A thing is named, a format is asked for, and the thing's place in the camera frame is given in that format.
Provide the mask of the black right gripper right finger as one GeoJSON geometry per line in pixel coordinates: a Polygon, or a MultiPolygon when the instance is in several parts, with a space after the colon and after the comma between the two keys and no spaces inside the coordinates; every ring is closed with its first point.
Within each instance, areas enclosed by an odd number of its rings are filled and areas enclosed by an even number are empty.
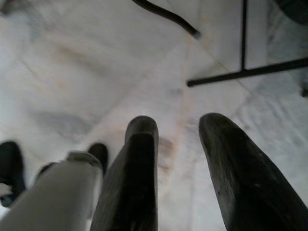
{"type": "Polygon", "coordinates": [[[306,205],[239,126],[209,113],[199,120],[199,136],[226,230],[307,230],[306,205]]]}

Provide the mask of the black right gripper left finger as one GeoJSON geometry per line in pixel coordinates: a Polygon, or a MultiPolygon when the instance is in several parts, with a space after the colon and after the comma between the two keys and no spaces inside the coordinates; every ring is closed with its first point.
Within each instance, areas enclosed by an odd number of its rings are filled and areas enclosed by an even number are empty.
{"type": "Polygon", "coordinates": [[[158,128],[148,116],[130,121],[124,145],[107,169],[92,231],[156,231],[158,128]]]}

